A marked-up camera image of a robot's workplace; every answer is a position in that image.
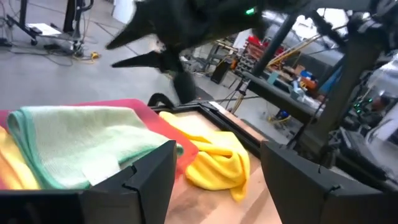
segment table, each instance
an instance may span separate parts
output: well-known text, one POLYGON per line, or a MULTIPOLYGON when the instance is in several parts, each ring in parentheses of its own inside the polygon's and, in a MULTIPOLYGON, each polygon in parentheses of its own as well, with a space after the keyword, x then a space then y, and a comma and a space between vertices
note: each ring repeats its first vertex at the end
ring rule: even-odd
MULTIPOLYGON (((266 140, 239 118, 226 111, 215 102, 211 104, 218 108, 227 118, 245 129, 259 141, 266 140)), ((186 119, 204 128, 217 130, 198 112, 176 114, 180 119, 186 119)), ((251 160, 251 178, 248 184, 248 194, 241 203, 236 203, 229 190, 207 191, 199 189, 182 177, 175 183, 170 199, 166 224, 276 224, 282 223, 271 195, 266 186, 259 159, 249 155, 251 160)))

